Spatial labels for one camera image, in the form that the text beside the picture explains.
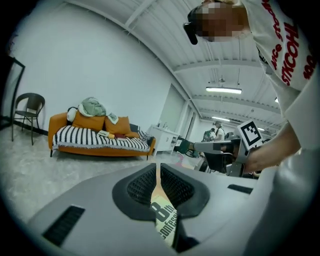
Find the marble floor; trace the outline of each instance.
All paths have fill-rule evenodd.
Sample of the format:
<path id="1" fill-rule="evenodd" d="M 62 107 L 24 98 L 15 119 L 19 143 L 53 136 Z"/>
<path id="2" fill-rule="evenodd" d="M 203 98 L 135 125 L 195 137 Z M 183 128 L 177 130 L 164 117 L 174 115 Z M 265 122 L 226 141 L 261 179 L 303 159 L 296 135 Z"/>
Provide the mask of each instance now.
<path id="1" fill-rule="evenodd" d="M 14 126 L 0 131 L 0 188 L 12 213 L 23 222 L 28 220 L 74 185 L 94 176 L 109 174 L 146 162 L 146 157 L 100 157 L 55 151 L 50 157 L 48 137 L 21 131 Z M 193 169 L 200 158 L 177 152 L 158 152 L 151 163 L 177 164 Z"/>

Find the chair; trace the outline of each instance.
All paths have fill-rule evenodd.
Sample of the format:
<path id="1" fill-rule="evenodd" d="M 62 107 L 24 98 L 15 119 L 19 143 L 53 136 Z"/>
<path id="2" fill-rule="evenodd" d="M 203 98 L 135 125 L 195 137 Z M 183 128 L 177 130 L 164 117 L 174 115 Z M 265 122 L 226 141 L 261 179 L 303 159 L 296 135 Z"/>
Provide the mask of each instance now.
<path id="1" fill-rule="evenodd" d="M 24 99 L 28 99 L 25 107 L 25 111 L 17 110 L 19 102 Z M 36 124 L 39 129 L 38 115 L 42 108 L 45 106 L 45 98 L 36 93 L 24 93 L 20 95 L 15 102 L 15 110 L 12 116 L 12 141 L 14 141 L 14 120 L 23 119 L 21 131 L 24 130 L 25 119 L 31 123 L 31 143 L 34 145 L 33 129 L 34 129 L 34 119 L 36 119 Z M 15 114 L 23 116 L 23 118 L 15 118 Z"/>

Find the fluorescent light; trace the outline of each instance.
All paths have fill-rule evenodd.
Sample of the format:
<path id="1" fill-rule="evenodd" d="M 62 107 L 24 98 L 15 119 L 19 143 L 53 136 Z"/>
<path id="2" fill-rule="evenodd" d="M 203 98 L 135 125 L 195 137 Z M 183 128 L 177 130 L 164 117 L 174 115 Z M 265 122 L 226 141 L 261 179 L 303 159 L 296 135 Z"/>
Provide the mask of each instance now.
<path id="1" fill-rule="evenodd" d="M 205 88 L 207 92 L 216 93 L 230 93 L 230 94 L 241 94 L 242 90 L 237 88 L 226 88 L 226 87 L 207 87 Z"/>
<path id="2" fill-rule="evenodd" d="M 215 117 L 215 116 L 213 116 L 212 118 L 218 119 L 218 120 L 222 120 L 222 121 L 226 121 L 226 122 L 230 122 L 229 119 L 225 119 L 225 118 L 221 118 L 221 117 Z"/>

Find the orange cushion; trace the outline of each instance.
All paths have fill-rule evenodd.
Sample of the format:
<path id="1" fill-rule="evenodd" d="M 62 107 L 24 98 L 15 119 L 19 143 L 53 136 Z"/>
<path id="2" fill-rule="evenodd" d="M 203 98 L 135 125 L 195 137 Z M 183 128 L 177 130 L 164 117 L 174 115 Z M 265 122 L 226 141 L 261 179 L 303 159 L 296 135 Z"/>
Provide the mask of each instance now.
<path id="1" fill-rule="evenodd" d="M 111 134 L 129 134 L 131 133 L 130 130 L 130 123 L 129 118 L 119 117 L 119 121 L 116 124 L 113 124 L 108 117 L 105 118 L 105 130 Z"/>
<path id="2" fill-rule="evenodd" d="M 134 131 L 125 134 L 125 136 L 128 137 L 128 138 L 140 138 L 139 134 L 137 132 L 134 132 Z"/>
<path id="3" fill-rule="evenodd" d="M 104 126 L 105 119 L 105 116 L 86 117 L 77 111 L 72 126 L 101 131 Z"/>

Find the chair backrest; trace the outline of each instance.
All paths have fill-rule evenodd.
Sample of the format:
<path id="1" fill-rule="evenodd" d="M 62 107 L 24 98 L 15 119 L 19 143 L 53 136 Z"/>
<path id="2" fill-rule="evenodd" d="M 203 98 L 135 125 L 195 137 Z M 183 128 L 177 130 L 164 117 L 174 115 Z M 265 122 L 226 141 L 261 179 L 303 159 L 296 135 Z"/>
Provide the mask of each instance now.
<path id="1" fill-rule="evenodd" d="M 21 94 L 17 99 L 15 103 L 15 108 L 17 108 L 20 101 L 28 99 L 26 103 L 26 109 L 34 110 L 38 114 L 41 109 L 44 107 L 46 100 L 44 97 L 42 97 L 39 94 L 36 93 L 24 93 Z"/>

